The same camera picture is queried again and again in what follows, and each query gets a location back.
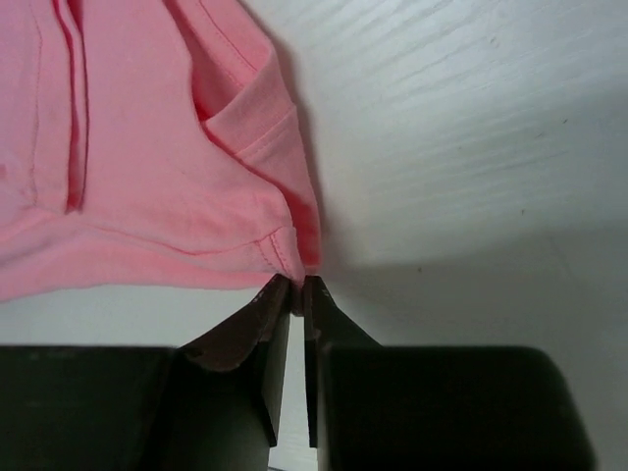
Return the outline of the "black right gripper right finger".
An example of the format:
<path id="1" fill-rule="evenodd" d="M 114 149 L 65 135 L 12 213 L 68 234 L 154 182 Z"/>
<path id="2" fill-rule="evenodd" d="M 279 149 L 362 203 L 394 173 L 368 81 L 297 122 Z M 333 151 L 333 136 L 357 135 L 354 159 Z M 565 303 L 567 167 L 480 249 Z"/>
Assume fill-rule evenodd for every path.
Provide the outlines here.
<path id="1" fill-rule="evenodd" d="M 323 470 L 593 470 L 560 370 L 527 346 L 390 346 L 302 289 L 309 444 Z"/>

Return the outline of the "pink t shirt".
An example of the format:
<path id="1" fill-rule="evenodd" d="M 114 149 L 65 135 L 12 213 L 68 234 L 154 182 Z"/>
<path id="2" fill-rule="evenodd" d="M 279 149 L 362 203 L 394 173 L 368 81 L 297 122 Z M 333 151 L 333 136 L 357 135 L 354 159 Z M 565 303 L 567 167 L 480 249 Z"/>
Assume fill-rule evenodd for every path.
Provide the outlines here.
<path id="1" fill-rule="evenodd" d="M 296 106 L 240 3 L 2 3 L 3 300 L 301 283 L 321 256 Z"/>

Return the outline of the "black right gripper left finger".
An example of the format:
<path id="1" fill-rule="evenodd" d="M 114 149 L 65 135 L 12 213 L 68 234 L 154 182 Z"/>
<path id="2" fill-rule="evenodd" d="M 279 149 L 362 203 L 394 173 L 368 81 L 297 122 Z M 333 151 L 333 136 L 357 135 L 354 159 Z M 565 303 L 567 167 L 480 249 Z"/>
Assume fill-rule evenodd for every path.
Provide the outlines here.
<path id="1" fill-rule="evenodd" d="M 291 282 L 178 347 L 6 345 L 5 470 L 263 470 L 277 444 Z"/>

